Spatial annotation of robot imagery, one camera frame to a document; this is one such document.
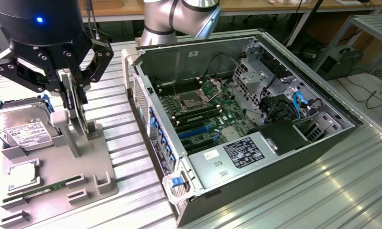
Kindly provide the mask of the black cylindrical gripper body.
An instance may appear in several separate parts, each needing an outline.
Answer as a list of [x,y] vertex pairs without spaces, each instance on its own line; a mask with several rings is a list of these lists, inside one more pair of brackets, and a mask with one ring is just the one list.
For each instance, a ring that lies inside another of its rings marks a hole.
[[66,44],[86,52],[92,46],[76,0],[0,0],[0,23],[12,51]]

